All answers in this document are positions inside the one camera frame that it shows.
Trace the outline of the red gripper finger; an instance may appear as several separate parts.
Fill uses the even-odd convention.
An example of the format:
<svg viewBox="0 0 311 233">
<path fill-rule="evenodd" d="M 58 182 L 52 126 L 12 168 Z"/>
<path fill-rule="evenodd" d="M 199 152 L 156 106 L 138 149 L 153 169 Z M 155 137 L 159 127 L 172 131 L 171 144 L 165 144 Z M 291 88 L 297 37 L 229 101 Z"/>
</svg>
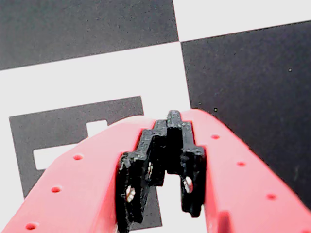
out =
<svg viewBox="0 0 311 233">
<path fill-rule="evenodd" d="M 227 126 L 202 110 L 171 110 L 168 173 L 181 178 L 182 209 L 204 211 L 210 233 L 308 233 L 311 212 Z"/>
<path fill-rule="evenodd" d="M 6 233 L 115 233 L 115 173 L 154 120 L 130 117 L 78 143 L 42 174 Z"/>
</svg>

